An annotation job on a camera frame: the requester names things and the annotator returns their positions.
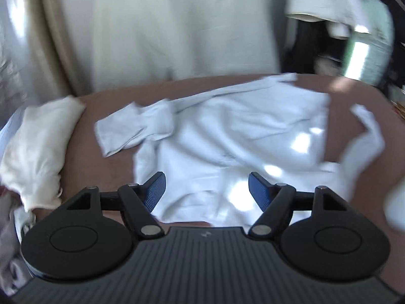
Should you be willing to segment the white garment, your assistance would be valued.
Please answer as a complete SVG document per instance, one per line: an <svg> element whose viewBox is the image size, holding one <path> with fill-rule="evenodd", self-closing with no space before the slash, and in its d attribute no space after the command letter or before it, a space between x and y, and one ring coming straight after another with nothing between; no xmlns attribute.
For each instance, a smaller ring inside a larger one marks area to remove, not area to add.
<svg viewBox="0 0 405 304"><path fill-rule="evenodd" d="M323 159L330 97L299 88L293 73L268 76L147 107L131 103L95 123L102 155L137 147L135 182L166 175L152 211L164 223L207 222L248 229L261 210L249 192L257 172L310 192L325 185L344 199L385 147L373 113L354 104L365 131L336 162Z"/></svg>

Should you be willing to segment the cream pillow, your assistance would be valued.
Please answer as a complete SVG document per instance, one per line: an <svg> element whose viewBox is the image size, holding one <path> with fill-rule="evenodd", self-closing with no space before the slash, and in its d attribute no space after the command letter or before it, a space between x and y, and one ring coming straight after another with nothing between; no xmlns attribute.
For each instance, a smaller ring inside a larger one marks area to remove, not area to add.
<svg viewBox="0 0 405 304"><path fill-rule="evenodd" d="M1 160L1 183L20 195L25 211L61 205L60 171L84 111L72 96L25 109Z"/></svg>

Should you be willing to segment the beige curtain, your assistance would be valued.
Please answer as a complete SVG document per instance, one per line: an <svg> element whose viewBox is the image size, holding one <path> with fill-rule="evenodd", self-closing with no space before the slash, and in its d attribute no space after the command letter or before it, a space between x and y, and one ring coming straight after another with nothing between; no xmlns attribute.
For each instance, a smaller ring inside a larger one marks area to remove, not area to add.
<svg viewBox="0 0 405 304"><path fill-rule="evenodd" d="M53 100L68 95L90 94L91 86L73 51L62 0L24 2L28 44L38 76L34 88L40 98Z"/></svg>

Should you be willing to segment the silver plastic sheet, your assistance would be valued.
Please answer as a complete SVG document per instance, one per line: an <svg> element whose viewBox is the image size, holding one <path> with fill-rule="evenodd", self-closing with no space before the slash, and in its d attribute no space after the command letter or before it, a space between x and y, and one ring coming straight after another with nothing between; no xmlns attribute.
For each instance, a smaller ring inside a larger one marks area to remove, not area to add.
<svg viewBox="0 0 405 304"><path fill-rule="evenodd" d="M18 36L7 0L1 0L1 126L20 107L39 102L34 90L30 52Z"/></svg>

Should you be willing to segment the mint green cloth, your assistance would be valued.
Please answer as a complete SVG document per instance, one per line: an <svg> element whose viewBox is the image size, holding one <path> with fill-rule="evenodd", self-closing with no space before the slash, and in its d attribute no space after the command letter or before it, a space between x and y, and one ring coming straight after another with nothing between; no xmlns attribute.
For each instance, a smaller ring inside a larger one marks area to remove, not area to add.
<svg viewBox="0 0 405 304"><path fill-rule="evenodd" d="M378 86L389 65L395 40L393 18L380 0L363 0L369 19L352 32L342 61L342 75Z"/></svg>

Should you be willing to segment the cream fleece blanket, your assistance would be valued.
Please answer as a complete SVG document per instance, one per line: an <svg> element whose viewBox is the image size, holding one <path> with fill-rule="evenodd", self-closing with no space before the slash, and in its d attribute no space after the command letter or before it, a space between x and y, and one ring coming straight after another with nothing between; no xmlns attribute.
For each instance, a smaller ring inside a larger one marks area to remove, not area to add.
<svg viewBox="0 0 405 304"><path fill-rule="evenodd" d="M345 38L361 0L62 0L92 91L156 80L278 73L288 18Z"/></svg>

